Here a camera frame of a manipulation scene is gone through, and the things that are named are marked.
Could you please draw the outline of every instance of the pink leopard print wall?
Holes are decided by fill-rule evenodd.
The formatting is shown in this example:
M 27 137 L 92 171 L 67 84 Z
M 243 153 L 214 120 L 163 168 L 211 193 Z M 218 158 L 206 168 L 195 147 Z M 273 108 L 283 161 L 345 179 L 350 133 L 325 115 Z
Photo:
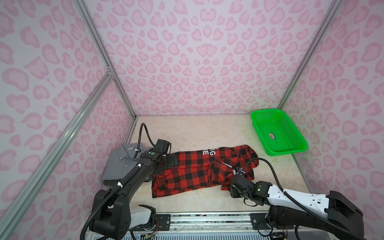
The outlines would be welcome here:
M 79 239 L 109 154 L 131 121 L 110 83 L 10 239 Z
M 0 217 L 105 75 L 71 0 L 0 3 Z
M 284 110 L 307 139 L 296 154 L 314 192 L 340 191 L 384 239 L 384 2 L 347 0 Z
M 331 0 L 86 0 L 136 114 L 277 107 Z

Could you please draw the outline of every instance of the buffalo check shirt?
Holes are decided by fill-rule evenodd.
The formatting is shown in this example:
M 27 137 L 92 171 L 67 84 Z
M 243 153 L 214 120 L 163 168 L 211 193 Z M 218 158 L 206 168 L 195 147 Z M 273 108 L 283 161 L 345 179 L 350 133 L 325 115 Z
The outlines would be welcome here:
M 229 190 L 234 169 L 244 168 L 249 160 L 258 157 L 247 145 L 173 154 L 179 164 L 153 176 L 153 198 L 217 185 L 222 185 L 221 190 Z M 247 179 L 254 179 L 252 169 L 258 164 L 259 161 L 256 160 L 244 169 Z

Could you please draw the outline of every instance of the vent grille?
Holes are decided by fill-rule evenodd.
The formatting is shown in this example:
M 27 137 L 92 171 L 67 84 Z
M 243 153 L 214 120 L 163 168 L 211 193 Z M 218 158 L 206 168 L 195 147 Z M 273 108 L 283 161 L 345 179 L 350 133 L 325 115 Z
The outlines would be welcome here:
M 92 240 L 101 238 L 102 235 L 94 235 Z M 132 240 L 126 235 L 123 240 Z M 258 233 L 158 233 L 154 240 L 270 240 Z

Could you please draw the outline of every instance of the aluminum frame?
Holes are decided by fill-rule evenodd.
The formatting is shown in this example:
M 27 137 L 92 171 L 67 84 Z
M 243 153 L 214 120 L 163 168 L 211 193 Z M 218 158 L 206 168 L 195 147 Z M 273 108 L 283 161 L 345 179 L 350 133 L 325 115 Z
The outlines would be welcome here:
M 107 51 L 103 45 L 103 42 L 101 40 L 101 37 L 100 37 L 96 27 L 95 27 L 95 24 L 93 23 L 92 16 L 89 13 L 89 10 L 88 10 L 86 3 L 84 2 L 84 0 L 73 0 L 73 2 L 75 3 L 77 9 L 79 10 L 81 17 L 82 17 L 85 25 L 87 26 L 87 29 L 88 29 L 89 33 L 91 34 L 91 37 L 92 37 L 93 41 L 95 42 L 97 49 L 100 52 L 100 56 L 103 59 L 105 66 L 111 72 L 112 75 L 115 75 L 114 82 L 115 82 L 115 85 L 119 91 L 119 94 L 120 94 L 121 98 L 123 99 L 123 102 L 124 102 L 126 108 L 128 109 L 132 119 L 135 119 L 136 114 L 133 111 L 133 108 L 129 102 L 128 96 L 127 96 L 126 92 L 124 91 L 124 88 L 121 84 L 121 81 L 116 74 L 115 68 L 113 67 L 112 61 L 109 58 L 108 53 L 107 53 Z
M 302 168 L 301 165 L 299 164 L 299 161 L 297 160 L 297 158 L 296 158 L 296 156 L 295 156 L 294 154 L 292 154 L 292 158 L 293 158 L 293 160 L 295 161 L 296 166 L 297 166 L 297 168 L 299 169 L 299 172 L 301 173 L 301 176 L 303 177 L 303 180 L 304 180 L 304 182 L 305 182 L 305 185 L 307 185 L 308 191 L 309 191 L 310 193 L 314 193 L 314 191 L 313 191 L 313 189 L 312 189 L 312 187 L 311 187 L 311 185 L 310 185 L 310 183 L 309 183 L 307 177 L 305 176 L 305 171 L 303 170 L 303 168 Z
M 327 32 L 327 29 L 331 25 L 332 21 L 334 20 L 335 16 L 337 15 L 338 11 L 341 9 L 341 6 L 343 5 L 343 3 L 344 3 L 344 0 L 333 0 L 332 1 L 331 6 L 328 8 L 328 11 L 325 14 L 319 28 L 317 29 L 310 46 L 308 47 L 307 51 L 305 52 L 303 60 L 300 62 L 298 68 L 296 69 L 295 74 L 292 77 L 290 84 L 288 85 L 286 91 L 284 92 L 284 95 L 281 98 L 281 101 L 277 107 L 278 109 L 283 109 L 285 103 L 287 102 L 289 96 L 291 95 L 293 89 L 295 88 L 296 83 L 300 80 L 301 74 L 303 73 L 305 67 L 307 67 L 309 61 L 311 60 L 312 56 L 314 55 L 317 47 L 319 46 L 322 38 L 324 37 L 325 33 Z
M 135 131 L 135 128 L 136 128 L 136 124 L 137 124 L 137 120 L 138 120 L 138 117 L 136 117 L 136 119 L 134 121 L 132 121 L 131 123 L 131 129 L 128 131 L 128 134 L 127 134 L 127 137 L 126 137 L 126 140 L 125 140 L 125 143 L 130 143 L 131 140 L 132 140 L 132 136 L 133 136 L 133 132 Z
M 94 106 L 99 101 L 104 91 L 107 89 L 114 75 L 107 73 L 96 89 L 80 108 L 74 119 L 70 122 L 63 135 L 53 146 L 49 154 L 44 158 L 38 169 L 28 180 L 17 198 L 9 206 L 0 222 L 0 240 L 7 240 L 14 229 L 23 218 L 25 212 L 39 193 L 40 189 L 55 169 L 65 151 L 68 149 L 77 132 L 81 129 L 84 122 L 92 112 Z
M 157 236 L 159 239 L 184 239 L 180 236 L 196 236 L 205 235 L 208 239 L 210 235 L 226 236 L 231 234 L 256 234 L 256 230 L 253 230 L 250 214 L 251 213 L 263 213 L 267 214 L 268 211 L 244 211 L 244 212 L 159 212 L 158 214 L 170 214 L 170 227 L 169 231 L 159 231 Z M 289 239 L 295 239 L 293 236 L 294 230 L 287 230 L 291 236 Z M 269 233 L 269 230 L 260 230 L 263 234 Z M 135 231 L 135 235 L 140 235 L 142 231 Z M 329 235 L 326 231 L 303 227 L 299 229 L 302 239 L 313 240 L 326 240 L 329 239 Z M 87 239 L 95 240 L 102 237 L 102 235 L 88 232 Z M 127 233 L 124 239 L 130 239 L 130 234 Z

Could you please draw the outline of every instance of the folded gray shirt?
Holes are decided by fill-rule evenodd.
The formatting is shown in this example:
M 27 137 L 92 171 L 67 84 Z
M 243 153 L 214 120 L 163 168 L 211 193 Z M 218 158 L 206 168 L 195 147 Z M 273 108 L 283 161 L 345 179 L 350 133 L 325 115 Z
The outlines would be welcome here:
M 112 186 L 116 184 L 137 165 L 137 162 L 133 160 L 136 148 L 137 143 L 130 143 L 122 144 L 120 148 L 111 151 L 107 166 L 105 167 L 103 176 L 101 177 L 104 185 Z M 151 147 L 141 146 L 142 151 L 139 152 L 137 158 L 139 158 L 142 152 L 147 151 L 150 148 Z

